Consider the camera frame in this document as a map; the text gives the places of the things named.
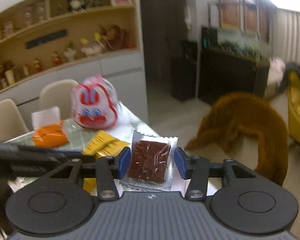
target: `beige chair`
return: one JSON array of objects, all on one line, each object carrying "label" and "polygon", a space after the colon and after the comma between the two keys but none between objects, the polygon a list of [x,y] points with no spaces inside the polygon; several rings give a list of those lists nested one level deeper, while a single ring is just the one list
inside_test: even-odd
[{"label": "beige chair", "polygon": [[12,99],[0,101],[0,142],[29,132],[18,107]]},{"label": "beige chair", "polygon": [[61,119],[71,117],[71,90],[78,82],[73,79],[64,79],[45,86],[39,96],[39,108],[41,110],[58,106]]}]

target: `pink plastic bag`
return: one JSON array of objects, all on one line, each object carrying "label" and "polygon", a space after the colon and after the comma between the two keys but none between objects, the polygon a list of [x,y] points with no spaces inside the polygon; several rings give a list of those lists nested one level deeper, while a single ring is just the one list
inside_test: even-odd
[{"label": "pink plastic bag", "polygon": [[118,121],[118,98],[114,87],[102,76],[90,77],[71,93],[72,118],[88,129],[108,129]]}]

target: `dining table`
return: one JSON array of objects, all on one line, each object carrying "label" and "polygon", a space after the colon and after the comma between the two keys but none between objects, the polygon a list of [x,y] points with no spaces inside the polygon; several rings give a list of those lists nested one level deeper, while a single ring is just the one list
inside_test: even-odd
[{"label": "dining table", "polygon": [[[63,130],[67,135],[68,143],[66,145],[57,147],[59,150],[80,150],[83,151],[89,141],[95,136],[96,130],[84,129],[79,126],[72,118],[66,119],[63,122]],[[125,141],[130,144],[132,143],[133,131],[136,130],[145,135],[159,136],[149,125],[144,123],[138,117],[136,117],[124,104],[121,102],[118,106],[118,122],[110,128],[104,130],[113,137]],[[13,138],[6,143],[18,144],[24,146],[33,146],[32,141],[34,131],[28,132],[16,138]],[[18,177],[15,181],[10,181],[9,185],[13,191],[17,191],[27,184],[33,182],[36,178],[21,178]],[[120,184],[119,180],[114,180],[118,189],[118,193],[121,196],[124,191],[134,191],[133,189],[126,188]],[[171,191],[180,191],[184,196],[186,189],[189,185],[190,180],[184,180],[181,178],[177,167],[174,165],[174,175],[172,181]],[[213,195],[218,189],[209,181],[207,188],[207,195]]]}]

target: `yellow armchair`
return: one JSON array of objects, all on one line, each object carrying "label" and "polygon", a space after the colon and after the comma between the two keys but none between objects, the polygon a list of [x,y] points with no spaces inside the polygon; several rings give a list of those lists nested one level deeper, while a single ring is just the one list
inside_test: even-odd
[{"label": "yellow armchair", "polygon": [[289,134],[300,147],[300,79],[291,71],[289,74],[290,84],[288,87],[288,116]]}]

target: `shelf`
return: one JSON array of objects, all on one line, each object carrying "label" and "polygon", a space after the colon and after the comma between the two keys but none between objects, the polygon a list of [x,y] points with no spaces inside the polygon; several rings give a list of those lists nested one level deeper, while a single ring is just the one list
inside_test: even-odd
[{"label": "shelf", "polygon": [[4,92],[8,91],[9,89],[12,89],[12,88],[14,88],[14,87],[16,87],[20,84],[22,84],[23,82],[27,82],[27,81],[29,81],[33,78],[36,78],[36,77],[39,77],[41,75],[45,75],[45,74],[48,74],[48,73],[51,73],[51,72],[55,72],[55,71],[61,70],[63,68],[71,67],[71,66],[74,66],[74,65],[79,65],[79,64],[89,62],[89,61],[94,61],[94,60],[97,60],[99,58],[112,57],[112,56],[116,56],[116,55],[119,55],[119,54],[133,53],[133,52],[136,52],[136,51],[139,51],[139,49],[133,48],[133,49],[121,49],[121,50],[116,50],[116,51],[109,51],[109,52],[102,53],[99,56],[84,57],[84,58],[81,58],[81,59],[78,59],[78,60],[75,60],[75,61],[72,61],[72,62],[64,63],[60,66],[51,67],[51,68],[46,69],[46,70],[44,70],[40,73],[36,73],[36,74],[31,75],[31,76],[28,76],[28,77],[16,82],[15,84],[13,84],[11,86],[8,86],[4,89],[1,89],[0,94],[4,93]]},{"label": "shelf", "polygon": [[15,38],[20,38],[24,35],[27,35],[27,34],[32,33],[34,31],[37,31],[38,29],[45,28],[45,27],[47,27],[47,25],[53,25],[53,24],[56,24],[60,21],[68,20],[70,18],[77,17],[77,16],[80,16],[80,15],[88,15],[88,14],[97,13],[97,12],[115,11],[115,10],[123,10],[123,9],[134,9],[134,8],[135,7],[133,5],[125,5],[125,6],[111,6],[111,5],[108,5],[108,6],[100,6],[100,7],[96,7],[96,8],[89,8],[85,11],[77,12],[77,13],[75,13],[75,12],[65,13],[65,14],[62,14],[62,15],[59,15],[59,16],[51,17],[47,20],[37,22],[37,23],[35,23],[35,24],[33,24],[29,27],[26,27],[26,28],[23,28],[19,31],[16,31],[10,37],[0,40],[0,45],[6,43],[7,41],[12,41]]}]

